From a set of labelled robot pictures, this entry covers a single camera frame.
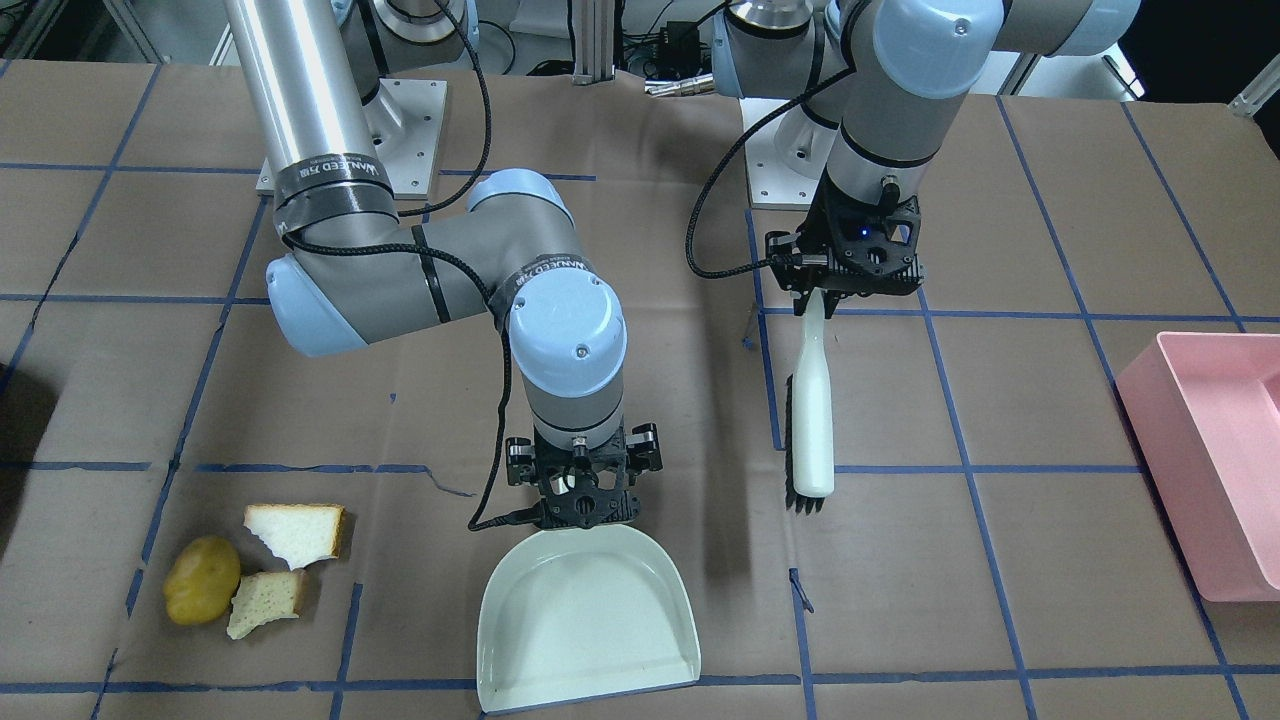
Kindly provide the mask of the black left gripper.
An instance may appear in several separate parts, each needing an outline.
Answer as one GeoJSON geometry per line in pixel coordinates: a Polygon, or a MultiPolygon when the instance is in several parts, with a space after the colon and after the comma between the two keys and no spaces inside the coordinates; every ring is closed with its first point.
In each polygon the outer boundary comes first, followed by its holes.
{"type": "Polygon", "coordinates": [[[916,254],[918,197],[905,199],[896,181],[881,186],[872,202],[822,179],[796,232],[765,236],[765,260],[783,290],[801,293],[797,315],[823,318],[827,299],[914,293],[925,279],[916,254]]]}

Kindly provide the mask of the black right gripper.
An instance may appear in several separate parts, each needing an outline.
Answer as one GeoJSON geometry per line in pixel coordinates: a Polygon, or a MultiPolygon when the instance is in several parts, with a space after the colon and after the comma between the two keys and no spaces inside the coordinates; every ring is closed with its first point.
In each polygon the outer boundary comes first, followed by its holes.
{"type": "Polygon", "coordinates": [[[506,441],[506,468],[511,486],[531,484],[540,495],[530,509],[506,514],[509,525],[554,530],[631,523],[641,512],[632,487],[644,471],[662,469],[660,442],[654,423],[617,430],[595,448],[582,439],[564,450],[540,434],[515,437],[506,441]]]}

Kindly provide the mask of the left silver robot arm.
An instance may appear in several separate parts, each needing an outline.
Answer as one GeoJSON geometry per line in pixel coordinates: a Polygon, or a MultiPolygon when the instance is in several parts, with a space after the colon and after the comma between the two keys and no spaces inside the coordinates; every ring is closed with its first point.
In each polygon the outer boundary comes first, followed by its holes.
{"type": "Polygon", "coordinates": [[[995,51],[1089,56],[1115,44],[1137,1],[730,1],[713,13],[716,90],[773,99],[750,132],[783,172],[794,232],[760,264],[794,311],[831,316],[850,296],[906,296],[925,278],[918,193],[963,100],[995,51]]]}

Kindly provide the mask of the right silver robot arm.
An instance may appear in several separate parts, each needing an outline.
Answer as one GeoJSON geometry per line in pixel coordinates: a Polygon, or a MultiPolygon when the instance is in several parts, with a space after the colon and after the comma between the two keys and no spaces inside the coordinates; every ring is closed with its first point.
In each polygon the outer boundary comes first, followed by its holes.
{"type": "Polygon", "coordinates": [[[538,488],[492,519],[544,530],[632,521],[632,488],[660,469],[657,428],[625,429],[628,328],[544,176],[493,173],[465,214],[404,224],[326,1],[229,1],[275,176],[285,256],[268,266],[289,345],[317,357],[488,314],[520,372],[535,432],[495,438],[493,471],[538,488]]]}

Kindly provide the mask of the second grey robot base plate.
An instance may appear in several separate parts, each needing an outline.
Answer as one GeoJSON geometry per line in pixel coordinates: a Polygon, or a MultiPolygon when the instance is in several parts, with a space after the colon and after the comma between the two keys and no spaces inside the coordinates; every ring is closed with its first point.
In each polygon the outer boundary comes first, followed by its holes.
{"type": "Polygon", "coordinates": [[[805,211],[815,196],[837,129],[795,108],[759,129],[745,145],[750,206],[805,211]]]}

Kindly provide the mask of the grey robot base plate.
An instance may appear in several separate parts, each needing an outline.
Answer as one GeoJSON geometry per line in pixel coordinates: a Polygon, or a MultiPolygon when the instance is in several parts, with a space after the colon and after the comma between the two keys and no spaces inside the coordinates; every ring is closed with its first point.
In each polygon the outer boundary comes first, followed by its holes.
{"type": "Polygon", "coordinates": [[[268,140],[259,182],[284,204],[306,188],[365,181],[425,200],[435,174],[447,83],[380,79],[361,102],[348,70],[247,81],[268,140]]]}

